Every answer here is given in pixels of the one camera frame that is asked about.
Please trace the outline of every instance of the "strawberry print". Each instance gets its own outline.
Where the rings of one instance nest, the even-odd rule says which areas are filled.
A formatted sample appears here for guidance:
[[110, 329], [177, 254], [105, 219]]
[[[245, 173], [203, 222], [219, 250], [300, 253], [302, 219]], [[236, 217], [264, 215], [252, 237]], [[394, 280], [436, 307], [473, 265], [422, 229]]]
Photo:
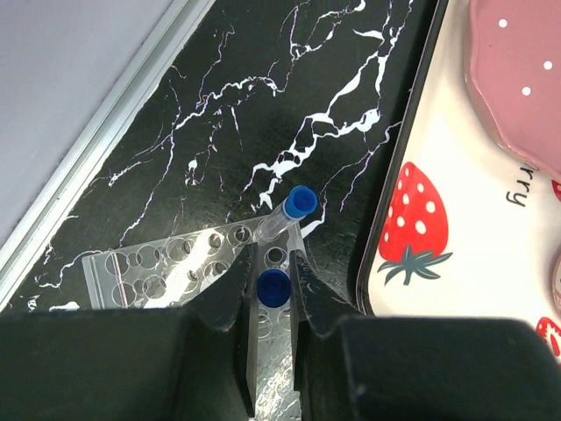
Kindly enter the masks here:
[[536, 333], [545, 341], [561, 367], [561, 329], [550, 318], [540, 318]]
[[561, 184], [556, 182], [555, 180], [551, 180], [551, 187], [553, 188], [553, 193], [555, 193], [555, 197], [561, 202]]
[[386, 262], [378, 272], [391, 269], [385, 285], [405, 271], [403, 285], [411, 276], [438, 279], [429, 267], [448, 260], [448, 218], [437, 189], [423, 171], [407, 162], [397, 178], [394, 195], [382, 230], [379, 251]]

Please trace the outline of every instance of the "green strawberry leaf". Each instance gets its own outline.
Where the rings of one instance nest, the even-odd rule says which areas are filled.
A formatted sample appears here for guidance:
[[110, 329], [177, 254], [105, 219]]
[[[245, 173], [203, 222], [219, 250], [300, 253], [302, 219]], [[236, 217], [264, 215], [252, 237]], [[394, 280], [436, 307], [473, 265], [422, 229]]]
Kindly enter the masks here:
[[401, 263], [396, 263], [394, 261], [385, 261], [384, 263], [382, 263], [380, 265], [380, 267], [378, 268], [378, 272], [381, 272], [384, 269], [389, 269], [389, 268], [396, 268], [398, 266], [400, 266]]
[[411, 247], [411, 245], [407, 244], [405, 250], [403, 250], [401, 261], [408, 261], [411, 258], [412, 254], [413, 254], [413, 248]]
[[452, 253], [441, 254], [441, 255], [435, 257], [434, 259], [432, 259], [425, 266], [432, 266], [432, 265], [436, 265], [437, 263], [442, 263], [443, 261], [446, 261], [446, 260], [450, 259], [450, 256], [452, 256]]
[[428, 269], [428, 267], [450, 259], [452, 253], [444, 253], [437, 257], [433, 256], [434, 252], [432, 251], [414, 254], [413, 247], [411, 247], [411, 245], [407, 245], [403, 251], [403, 255], [401, 256], [401, 261], [385, 261], [378, 268], [378, 272], [385, 269], [391, 269], [386, 275], [384, 285], [387, 285], [402, 271], [405, 271], [405, 280], [403, 281], [403, 285], [409, 285], [412, 274], [417, 274], [424, 279], [439, 279], [440, 275]]
[[394, 276], [396, 276], [397, 274], [399, 274], [403, 270], [405, 270], [405, 268], [403, 266], [399, 266], [395, 269], [390, 270], [386, 275], [386, 281], [384, 282], [384, 286], [386, 286], [387, 283], [390, 282]]
[[435, 274], [432, 270], [427, 268], [419, 267], [415, 268], [415, 273], [421, 276], [424, 279], [438, 279], [440, 278], [439, 274]]

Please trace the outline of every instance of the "black tray rim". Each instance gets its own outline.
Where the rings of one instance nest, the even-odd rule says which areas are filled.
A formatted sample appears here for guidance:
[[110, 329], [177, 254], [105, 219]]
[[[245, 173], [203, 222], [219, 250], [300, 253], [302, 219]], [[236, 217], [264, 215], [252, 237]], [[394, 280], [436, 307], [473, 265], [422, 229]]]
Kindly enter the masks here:
[[415, 122], [415, 116], [421, 101], [424, 84], [426, 82], [427, 75], [429, 74], [430, 63], [432, 62], [432, 56], [437, 45], [438, 35], [440, 34], [440, 29], [444, 21], [444, 15], [446, 14], [448, 3], [449, 0], [438, 0], [435, 13], [430, 23], [429, 34], [425, 41], [421, 60], [417, 68], [413, 89], [411, 90], [411, 95], [405, 109], [401, 129], [395, 142], [394, 153], [392, 154], [392, 159], [389, 164], [389, 170], [386, 174], [386, 180], [384, 181], [380, 200], [376, 206], [376, 211], [374, 212], [373, 221], [370, 226], [370, 232], [368, 233], [366, 247], [364, 248], [362, 259], [360, 261], [355, 297], [359, 310], [369, 316], [375, 316], [374, 309], [368, 296], [368, 279], [370, 277], [370, 271], [374, 256], [376, 255], [376, 250], [378, 249], [378, 243], [380, 241], [380, 235], [387, 215], [387, 210], [389, 209], [392, 194], [394, 193], [397, 176], [401, 169], [403, 156], [405, 155], [405, 151], [407, 149], [409, 135], [411, 133], [411, 129], [413, 128], [413, 123]]

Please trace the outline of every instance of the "blue cap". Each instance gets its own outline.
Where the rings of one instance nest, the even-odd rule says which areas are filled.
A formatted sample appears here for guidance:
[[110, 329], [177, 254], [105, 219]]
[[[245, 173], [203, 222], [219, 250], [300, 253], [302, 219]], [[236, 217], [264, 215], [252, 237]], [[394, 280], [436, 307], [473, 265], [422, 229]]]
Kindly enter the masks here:
[[284, 211], [289, 218], [300, 219], [316, 210], [317, 196], [306, 186], [296, 186], [284, 202]]
[[268, 269], [257, 280], [257, 296], [267, 307], [281, 307], [291, 292], [290, 278], [279, 269]]

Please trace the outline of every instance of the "black marble surface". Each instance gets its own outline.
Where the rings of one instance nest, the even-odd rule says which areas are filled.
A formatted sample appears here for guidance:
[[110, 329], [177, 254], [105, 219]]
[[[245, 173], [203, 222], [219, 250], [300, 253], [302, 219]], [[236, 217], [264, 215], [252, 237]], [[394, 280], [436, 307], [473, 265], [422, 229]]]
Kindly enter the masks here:
[[311, 264], [349, 297], [435, 3], [216, 0], [5, 311], [89, 308], [83, 256], [266, 214], [297, 184], [320, 198]]

